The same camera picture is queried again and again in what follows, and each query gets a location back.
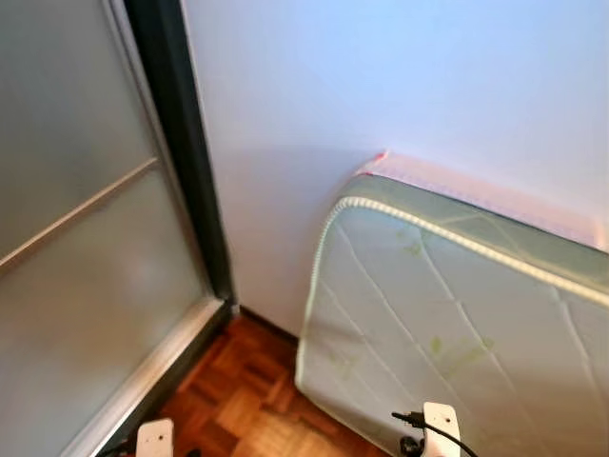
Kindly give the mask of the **dark door frame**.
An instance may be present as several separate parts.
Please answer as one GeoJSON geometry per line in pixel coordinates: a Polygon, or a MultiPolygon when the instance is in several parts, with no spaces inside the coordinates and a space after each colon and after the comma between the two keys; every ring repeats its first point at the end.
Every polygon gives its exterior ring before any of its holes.
{"type": "Polygon", "coordinates": [[[83,452],[87,457],[118,457],[133,449],[139,424],[166,403],[240,310],[183,0],[103,1],[158,143],[156,164],[165,175],[204,296],[100,415],[105,434],[96,444],[87,445],[83,452]]]}

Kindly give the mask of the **frosted glass sliding door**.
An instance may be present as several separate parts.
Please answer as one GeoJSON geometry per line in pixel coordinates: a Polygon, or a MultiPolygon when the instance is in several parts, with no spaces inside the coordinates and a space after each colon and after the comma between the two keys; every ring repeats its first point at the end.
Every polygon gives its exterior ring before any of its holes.
{"type": "Polygon", "coordinates": [[[92,457],[221,309],[121,0],[0,0],[0,457],[92,457]]]}

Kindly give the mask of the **quilted pale green mattress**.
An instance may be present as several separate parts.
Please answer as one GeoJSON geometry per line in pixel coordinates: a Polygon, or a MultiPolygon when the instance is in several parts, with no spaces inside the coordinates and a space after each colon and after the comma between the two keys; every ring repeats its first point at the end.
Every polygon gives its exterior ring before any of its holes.
{"type": "Polygon", "coordinates": [[[609,258],[361,174],[327,217],[295,384],[384,452],[452,407],[480,457],[609,456],[609,258]]]}

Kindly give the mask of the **pink covered mattress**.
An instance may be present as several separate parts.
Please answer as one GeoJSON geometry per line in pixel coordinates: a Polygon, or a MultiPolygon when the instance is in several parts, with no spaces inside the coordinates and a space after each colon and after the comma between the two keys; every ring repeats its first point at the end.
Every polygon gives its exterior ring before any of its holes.
{"type": "Polygon", "coordinates": [[[430,164],[422,158],[396,155],[390,149],[383,149],[373,160],[361,165],[358,173],[396,180],[406,186],[460,200],[475,208],[492,210],[584,247],[609,251],[609,234],[605,223],[596,217],[563,208],[529,192],[430,164]]]}

